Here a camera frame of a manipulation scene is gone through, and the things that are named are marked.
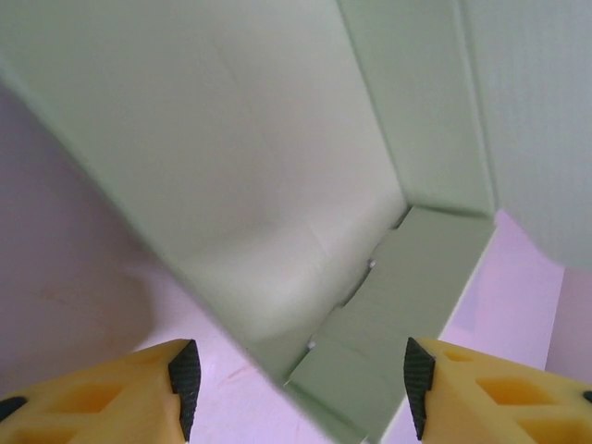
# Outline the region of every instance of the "pink surface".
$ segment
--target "pink surface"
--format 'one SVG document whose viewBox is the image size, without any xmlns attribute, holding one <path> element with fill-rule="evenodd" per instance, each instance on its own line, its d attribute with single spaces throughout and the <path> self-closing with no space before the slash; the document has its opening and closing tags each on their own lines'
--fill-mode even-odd
<svg viewBox="0 0 592 444">
<path fill-rule="evenodd" d="M 547 370 L 592 384 L 592 272 L 565 270 Z"/>
<path fill-rule="evenodd" d="M 192 443 L 328 442 L 2 90 L 0 204 L 0 394 L 161 341 L 194 338 L 203 385 Z M 506 215 L 498 223 L 442 338 L 543 367 L 563 270 Z M 402 416 L 390 442 L 415 442 L 410 427 Z"/>
</svg>

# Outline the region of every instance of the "light green paper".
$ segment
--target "light green paper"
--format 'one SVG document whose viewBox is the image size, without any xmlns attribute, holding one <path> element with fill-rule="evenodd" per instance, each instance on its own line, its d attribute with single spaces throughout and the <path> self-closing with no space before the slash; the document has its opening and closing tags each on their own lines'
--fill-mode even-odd
<svg viewBox="0 0 592 444">
<path fill-rule="evenodd" d="M 456 2 L 338 3 L 407 200 L 493 215 Z"/>
<path fill-rule="evenodd" d="M 406 208 L 333 2 L 8 0 L 0 78 L 276 381 Z"/>
<path fill-rule="evenodd" d="M 290 382 L 378 442 L 404 397 L 407 338 L 437 338 L 493 233 L 488 218 L 413 208 L 376 266 L 316 333 Z"/>
</svg>

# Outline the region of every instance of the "pink wall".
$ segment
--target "pink wall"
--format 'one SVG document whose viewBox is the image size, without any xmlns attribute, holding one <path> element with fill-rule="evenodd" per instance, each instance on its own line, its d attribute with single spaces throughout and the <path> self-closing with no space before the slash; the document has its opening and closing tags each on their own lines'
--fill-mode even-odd
<svg viewBox="0 0 592 444">
<path fill-rule="evenodd" d="M 441 338 L 545 368 L 564 268 L 551 262 L 505 212 Z"/>
<path fill-rule="evenodd" d="M 592 272 L 568 268 L 561 288 L 547 370 L 592 384 Z"/>
</svg>

